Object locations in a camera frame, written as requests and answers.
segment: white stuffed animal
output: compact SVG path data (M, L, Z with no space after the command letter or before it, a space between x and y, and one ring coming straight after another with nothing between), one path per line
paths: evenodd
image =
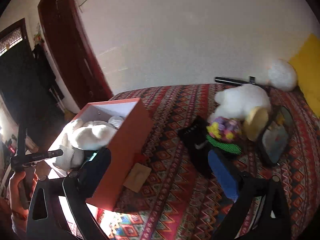
M53 165L61 170L69 171L71 168L80 166L84 160L83 150L74 148L69 138L72 136L72 133L82 127L82 119L76 119L68 123L57 137L53 143L53 147L49 150L61 149L63 150L63 155L55 157L53 160Z
M273 87L282 91L292 91L297 86L297 73L294 68L284 60L275 60L268 69L268 76Z
M220 91L216 94L214 100L220 106L209 116L209 123L212 123L219 116L244 120L256 106L262 106L268 112L271 111L267 93L261 87L252 84Z
M88 122L75 130L68 139L73 147L81 150L98 150L106 146L117 129L103 121Z

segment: small mirror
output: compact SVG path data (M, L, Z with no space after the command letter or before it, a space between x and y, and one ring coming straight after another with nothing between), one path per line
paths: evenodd
M292 134L293 119L287 108L281 106L276 118L262 136L262 144L272 163L277 163Z

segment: cardboard piece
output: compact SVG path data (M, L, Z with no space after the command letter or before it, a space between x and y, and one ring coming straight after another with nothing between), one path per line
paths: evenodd
M130 171L123 185L128 189L131 189L132 191L138 193L143 183L149 177L150 172L151 168L140 163L136 163Z

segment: bed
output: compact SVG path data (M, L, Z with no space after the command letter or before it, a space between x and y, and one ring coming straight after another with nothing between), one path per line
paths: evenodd
M102 211L101 227L110 238L209 239L232 206L215 179L207 180L189 161L177 131L191 124L196 115L207 118L214 112L216 92L221 84L181 85L146 88L120 93L111 100L140 97L155 121L142 153L148 156L150 176L139 193L123 188L116 213ZM244 153L235 161L252 176L281 178L291 217L292 239L311 221L320 203L319 120L301 92L271 88L272 104L284 105L292 113L295 127L290 149L279 166L264 168L246 142ZM249 228L257 204L253 203L240 234Z

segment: white wall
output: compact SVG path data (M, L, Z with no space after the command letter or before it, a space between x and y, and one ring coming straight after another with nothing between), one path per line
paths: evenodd
M81 17L113 92L211 83L266 82L320 25L305 0L87 0Z
M40 22L38 13L39 2L40 0L11 0L0 17L0 31L4 30L14 22L25 18L30 47L33 48L33 36L36 34L36 26L38 22ZM65 96L63 103L70 111L78 113L80 109L64 84L46 44L45 47L47 50L48 61L57 77L56 82Z

